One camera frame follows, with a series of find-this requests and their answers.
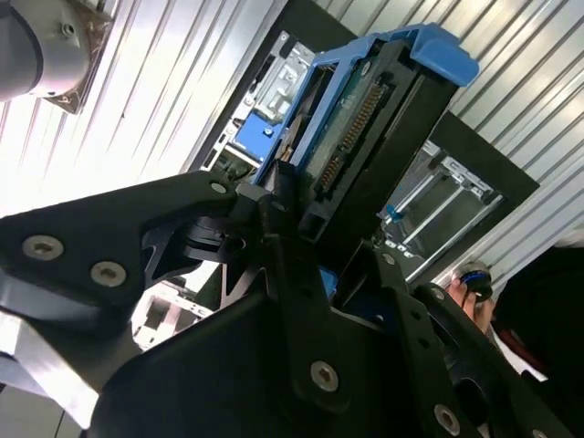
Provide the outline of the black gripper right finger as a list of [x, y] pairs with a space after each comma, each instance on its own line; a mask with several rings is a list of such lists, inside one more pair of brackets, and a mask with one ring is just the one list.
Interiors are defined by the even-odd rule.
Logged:
[[440, 287], [409, 290], [398, 263], [364, 243], [362, 281], [372, 316], [397, 336], [425, 437], [569, 437], [568, 428]]

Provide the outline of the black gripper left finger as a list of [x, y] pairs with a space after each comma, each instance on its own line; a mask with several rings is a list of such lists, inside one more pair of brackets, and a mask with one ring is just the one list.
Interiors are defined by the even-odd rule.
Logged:
[[138, 353], [130, 317], [144, 291], [202, 261], [223, 267], [222, 307], [261, 294], [284, 327], [286, 384], [339, 414], [339, 345], [310, 244], [297, 231], [297, 182], [279, 164], [260, 185], [191, 172], [1, 221], [1, 351], [72, 415], [93, 413]]

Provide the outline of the person's hand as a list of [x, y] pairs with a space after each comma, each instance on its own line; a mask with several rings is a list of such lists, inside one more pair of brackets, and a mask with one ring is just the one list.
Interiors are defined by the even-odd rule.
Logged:
[[489, 330], [495, 302], [486, 264], [474, 261], [459, 266], [454, 270], [447, 292], [483, 333]]

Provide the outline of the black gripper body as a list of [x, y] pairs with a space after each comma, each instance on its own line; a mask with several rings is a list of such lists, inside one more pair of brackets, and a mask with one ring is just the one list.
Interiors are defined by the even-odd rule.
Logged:
[[124, 365], [92, 437], [421, 437], [410, 354], [425, 308], [384, 292], [366, 323], [320, 290], [252, 295]]

